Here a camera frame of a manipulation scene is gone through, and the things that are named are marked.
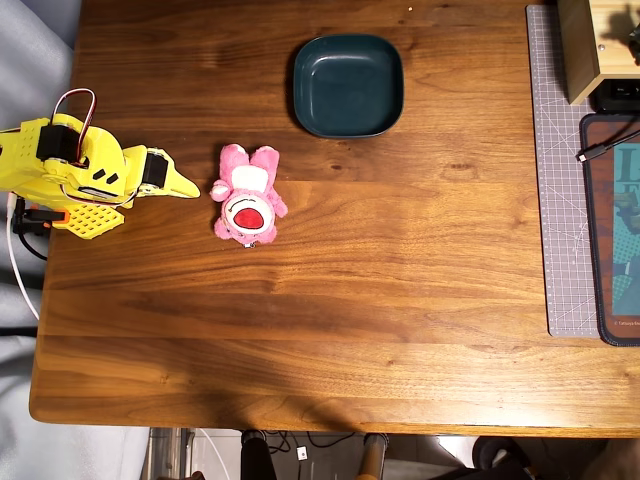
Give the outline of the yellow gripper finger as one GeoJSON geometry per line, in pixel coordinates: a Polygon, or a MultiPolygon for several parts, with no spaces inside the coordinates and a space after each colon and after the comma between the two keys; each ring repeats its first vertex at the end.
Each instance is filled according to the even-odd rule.
{"type": "Polygon", "coordinates": [[[175,198],[195,198],[196,191],[188,190],[182,192],[179,190],[159,188],[152,184],[142,184],[139,187],[139,197],[175,197],[175,198]]]}
{"type": "Polygon", "coordinates": [[[171,197],[199,197],[200,190],[198,186],[177,170],[173,158],[164,150],[160,151],[160,155],[166,164],[162,187],[164,195],[171,197]]]}

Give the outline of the yellow gripper body black servo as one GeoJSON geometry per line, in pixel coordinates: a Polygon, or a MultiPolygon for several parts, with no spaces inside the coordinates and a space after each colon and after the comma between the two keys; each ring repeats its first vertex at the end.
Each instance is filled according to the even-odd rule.
{"type": "Polygon", "coordinates": [[[159,148],[148,148],[144,145],[129,147],[123,150],[127,174],[124,180],[123,196],[139,196],[142,184],[152,184],[159,188],[164,183],[165,161],[159,148]]]}

